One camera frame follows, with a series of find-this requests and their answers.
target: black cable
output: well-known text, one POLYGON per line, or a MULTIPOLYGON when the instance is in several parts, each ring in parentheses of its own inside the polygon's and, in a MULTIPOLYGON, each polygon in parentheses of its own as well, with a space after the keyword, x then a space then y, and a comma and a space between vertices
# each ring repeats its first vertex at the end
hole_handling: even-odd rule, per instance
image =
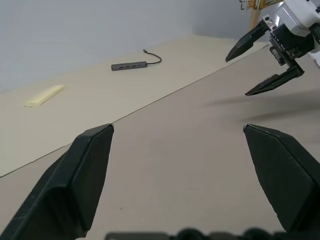
POLYGON ((155 62, 147 62, 146 64, 147 65, 154 65, 154 64, 159 64, 162 62, 162 58, 159 57, 158 55, 155 55, 154 53, 151 53, 151 52, 147 52, 147 50, 143 49, 144 53, 146 54, 149 54, 149 55, 152 55, 152 56, 155 56, 156 58, 160 59, 159 61, 155 61, 155 62))

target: yellow sticky note pad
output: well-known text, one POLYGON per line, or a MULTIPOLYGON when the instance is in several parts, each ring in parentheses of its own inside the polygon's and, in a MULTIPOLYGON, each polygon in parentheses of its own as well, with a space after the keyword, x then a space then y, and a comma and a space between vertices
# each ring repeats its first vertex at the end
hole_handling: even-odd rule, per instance
POLYGON ((30 100, 27 100, 24 103, 25 107, 32 107, 36 108, 43 104, 45 101, 52 98, 54 95, 60 93, 65 88, 64 85, 56 85, 52 86, 49 89, 44 90, 43 92, 39 93, 38 95, 34 96, 30 100))

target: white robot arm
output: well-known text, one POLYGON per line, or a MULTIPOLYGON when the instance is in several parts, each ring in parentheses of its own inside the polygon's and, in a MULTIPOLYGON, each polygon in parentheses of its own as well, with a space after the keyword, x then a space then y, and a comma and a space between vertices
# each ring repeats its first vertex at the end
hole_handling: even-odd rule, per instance
POLYGON ((302 76, 304 71, 295 59, 320 51, 320 7, 311 0, 284 0, 276 14, 280 18, 279 26, 269 15, 264 16, 254 29, 237 42, 225 59, 228 62, 242 55, 270 31, 270 52, 281 66, 287 64, 289 68, 259 83, 245 94, 247 96, 271 91, 302 76))

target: table surface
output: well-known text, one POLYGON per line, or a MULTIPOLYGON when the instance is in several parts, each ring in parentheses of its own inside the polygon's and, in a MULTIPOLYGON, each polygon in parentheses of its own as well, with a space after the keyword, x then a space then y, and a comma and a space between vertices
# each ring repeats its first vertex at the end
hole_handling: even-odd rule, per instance
MULTIPOLYGON (((111 71, 111 64, 154 60, 141 51, 0 94, 0 177, 70 144, 86 129, 112 123, 229 66, 225 57, 235 43, 190 35, 148 49, 163 58, 158 65, 111 71), (25 100, 59 84, 65 89, 40 107, 24 107, 25 100)), ((248 54, 265 45, 258 42, 248 54)))
MULTIPOLYGON (((261 80, 285 71, 264 48, 114 123, 105 185, 88 240, 112 231, 175 234, 195 227, 235 234, 281 230, 261 189, 243 125, 296 137, 320 159, 319 68, 275 91, 246 97, 261 80)), ((0 231, 61 148, 0 180, 0 231)))

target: robotic arm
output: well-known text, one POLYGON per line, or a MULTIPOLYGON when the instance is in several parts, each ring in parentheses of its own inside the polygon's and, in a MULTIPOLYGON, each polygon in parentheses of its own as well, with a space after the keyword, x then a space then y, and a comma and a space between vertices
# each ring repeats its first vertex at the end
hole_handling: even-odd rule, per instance
POLYGON ((320 51, 320 7, 310 0, 284 0, 276 14, 281 24, 277 26, 269 15, 244 35, 232 48, 226 62, 242 55, 249 50, 254 42, 270 31, 270 52, 281 66, 288 69, 278 75, 274 74, 248 91, 245 95, 257 95, 271 91, 302 76, 305 72, 295 61, 307 53, 320 51))

